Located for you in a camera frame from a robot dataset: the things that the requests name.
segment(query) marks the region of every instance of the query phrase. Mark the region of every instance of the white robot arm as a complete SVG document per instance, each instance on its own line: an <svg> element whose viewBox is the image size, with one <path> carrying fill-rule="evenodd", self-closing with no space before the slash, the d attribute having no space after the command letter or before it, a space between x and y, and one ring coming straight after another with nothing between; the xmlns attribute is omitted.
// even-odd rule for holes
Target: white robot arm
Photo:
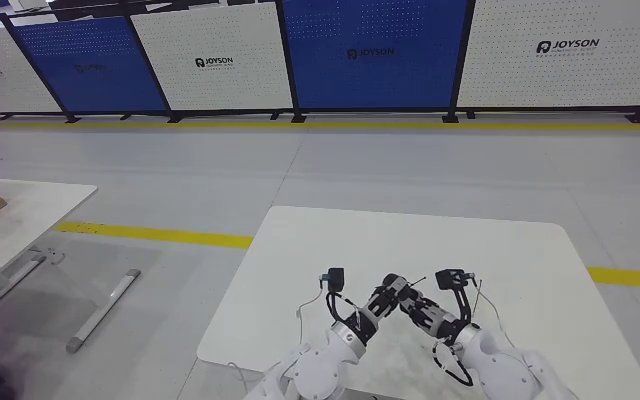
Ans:
<svg viewBox="0 0 640 400"><path fill-rule="evenodd" d="M272 367L245 400L338 399L344 392L341 366L358 364L366 352L367 342L378 330L378 322L398 304L416 326L429 336L444 340L466 380L450 371L447 374L461 384L473 386L467 369L475 370L489 400L533 400L543 390L550 400L574 400L573 393L540 354L515 348L499 349L489 332L471 323L471 309L463 287L472 276L461 270L436 274L440 289L454 291L461 310L460 319L394 274L387 275L364 307L356 308L348 318L342 319L336 311L335 298L342 297L339 291L344 280L332 285L329 279L326 300L336 322L327 330L326 346L313 349L308 344L301 345ZM435 347L434 360L441 366ZM291 369L293 379L287 381L285 374Z"/></svg>
<svg viewBox="0 0 640 400"><path fill-rule="evenodd" d="M450 371L458 382L472 386L466 369L478 374L482 391L489 400L533 400L544 390L551 400L574 400L573 393L562 383L551 364L539 353L517 348L499 349L494 337L471 323L471 309L464 286L473 278L462 270L444 270L436 274L443 290L453 290L461 318L443 310L435 302L410 289L409 297L400 301L400 309L429 336L443 339L466 380ZM441 366L434 347L434 360Z"/></svg>
<svg viewBox="0 0 640 400"><path fill-rule="evenodd" d="M300 346L271 368L245 400L338 399L344 392L342 364L358 364L366 352L367 342L378 330L378 322L397 307L399 293L406 295L409 290L409 284L402 277L385 280L364 307L356 308L348 318L342 319L337 313L335 298L342 297L339 291L344 280L340 283L341 277L338 277L336 283L332 282L333 278L329 278L327 306L336 322L327 330L326 346L318 349L308 344ZM292 368L293 379L287 383L285 374Z"/></svg>

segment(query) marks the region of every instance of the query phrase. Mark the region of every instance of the gray floor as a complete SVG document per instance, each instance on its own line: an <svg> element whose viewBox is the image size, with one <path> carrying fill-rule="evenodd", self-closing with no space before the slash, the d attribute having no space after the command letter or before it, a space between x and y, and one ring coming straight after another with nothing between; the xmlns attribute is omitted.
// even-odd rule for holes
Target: gray floor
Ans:
<svg viewBox="0 0 640 400"><path fill-rule="evenodd" d="M585 121L627 123L611 115L489 116L475 123ZM638 154L634 132L464 124L0 130L0 178L99 186L73 220L253 235L270 206L296 205L554 222L586 265L627 269L640 269ZM40 246L67 254L58 267L79 287L108 293L129 268L143 275L73 356L64 344L91 314L87 295L94 293L78 292L47 264L0 302L0 364L23 399L243 397L234 371L195 355L243 250L55 232ZM640 288L598 288L640 357Z"/></svg>

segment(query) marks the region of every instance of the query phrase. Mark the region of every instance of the yellow floor line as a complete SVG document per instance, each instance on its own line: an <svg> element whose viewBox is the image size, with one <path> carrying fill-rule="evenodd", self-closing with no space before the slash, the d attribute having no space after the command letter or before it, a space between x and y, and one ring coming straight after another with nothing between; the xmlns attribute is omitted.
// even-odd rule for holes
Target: yellow floor line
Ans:
<svg viewBox="0 0 640 400"><path fill-rule="evenodd" d="M44 122L1 122L0 129L202 129L202 128L287 128L287 129L440 129L440 130L542 130L542 131L639 131L640 124L558 124L558 123L461 123L437 122L225 122L184 121L179 124L160 122L84 122L75 124Z"/></svg>
<svg viewBox="0 0 640 400"><path fill-rule="evenodd" d="M185 232L169 229L141 228L135 226L91 224L86 222L63 222L55 227L58 232L86 233L90 235L116 236L129 239L159 240L201 244L206 246L235 247L248 249L253 240L250 236L224 235L220 233Z"/></svg>
<svg viewBox="0 0 640 400"><path fill-rule="evenodd" d="M604 267L587 267L591 279L596 283L640 286L640 271Z"/></svg>
<svg viewBox="0 0 640 400"><path fill-rule="evenodd" d="M251 236L224 235L220 233L186 232L169 229L142 228L135 226L92 224L86 222L63 222L55 227L58 232L86 233L90 235L115 236L128 239L158 240L200 244L206 246L233 247L248 249ZM587 267L596 283L640 287L640 271Z"/></svg>

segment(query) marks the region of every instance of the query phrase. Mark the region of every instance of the white table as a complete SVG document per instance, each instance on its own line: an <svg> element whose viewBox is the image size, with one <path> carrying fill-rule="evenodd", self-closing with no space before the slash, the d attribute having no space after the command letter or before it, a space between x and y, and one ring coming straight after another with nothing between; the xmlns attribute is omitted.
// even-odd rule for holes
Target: white table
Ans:
<svg viewBox="0 0 640 400"><path fill-rule="evenodd" d="M298 344L297 306L327 268L345 268L344 294L364 304L389 272L457 314L434 273L475 272L511 339L542 352L581 400L635 399L640 367L565 231L554 224L295 207L272 208L224 296L198 358L263 371ZM475 300L469 289L471 301ZM343 315L348 315L345 308ZM474 321L506 345L488 304ZM324 299L304 309L305 341L321 343L332 318ZM347 387L401 399L482 398L444 379L433 339L400 311L381 321Z"/></svg>
<svg viewBox="0 0 640 400"><path fill-rule="evenodd" d="M29 182L0 179L0 197L7 205L0 209L0 271L6 269L63 218L90 198L98 188L91 185ZM46 256L37 252L34 257L10 278L0 275L0 298L8 293ZM122 293L139 275L130 270L111 293L106 304L98 307L84 326L69 341L67 350L75 353L113 307Z"/></svg>

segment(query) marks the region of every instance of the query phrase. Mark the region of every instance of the metal table leg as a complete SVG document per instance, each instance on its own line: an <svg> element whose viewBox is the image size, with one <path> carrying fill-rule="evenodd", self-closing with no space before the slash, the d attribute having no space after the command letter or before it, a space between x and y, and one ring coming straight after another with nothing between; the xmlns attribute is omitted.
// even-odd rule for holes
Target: metal table leg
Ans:
<svg viewBox="0 0 640 400"><path fill-rule="evenodd" d="M31 261L27 262L23 265L18 272L13 274L11 278L7 278L3 275L0 275L0 298L2 298L5 294L7 294L15 285L18 284L25 276L29 275L35 267L42 264L47 257L42 254L36 254L31 258Z"/></svg>
<svg viewBox="0 0 640 400"><path fill-rule="evenodd" d="M74 354L84 344L91 332L98 326L102 318L111 310L122 294L129 288L131 283L140 275L140 270L130 269L129 272L122 278L120 283L116 286L113 292L109 295L109 301L102 307L98 307L96 311L89 317L87 322L82 325L82 328L69 340L67 343L67 352Z"/></svg>

